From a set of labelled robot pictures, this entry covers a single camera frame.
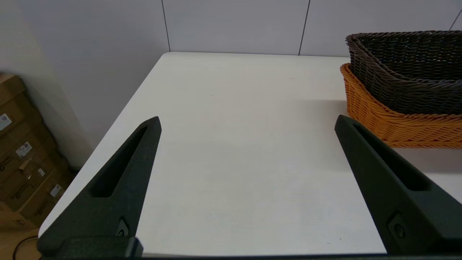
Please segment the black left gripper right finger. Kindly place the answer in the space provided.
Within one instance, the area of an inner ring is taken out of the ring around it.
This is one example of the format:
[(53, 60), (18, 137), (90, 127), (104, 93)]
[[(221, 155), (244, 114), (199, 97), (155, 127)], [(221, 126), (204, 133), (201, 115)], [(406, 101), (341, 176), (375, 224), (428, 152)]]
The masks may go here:
[(361, 123), (335, 133), (388, 253), (460, 253), (462, 206)]

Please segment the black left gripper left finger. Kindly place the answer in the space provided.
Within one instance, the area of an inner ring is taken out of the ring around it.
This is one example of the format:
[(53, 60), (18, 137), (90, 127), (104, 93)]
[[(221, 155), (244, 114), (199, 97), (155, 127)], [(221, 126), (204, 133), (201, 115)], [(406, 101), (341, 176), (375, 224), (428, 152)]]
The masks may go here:
[(40, 253), (142, 253), (136, 237), (162, 128), (141, 123), (40, 236)]

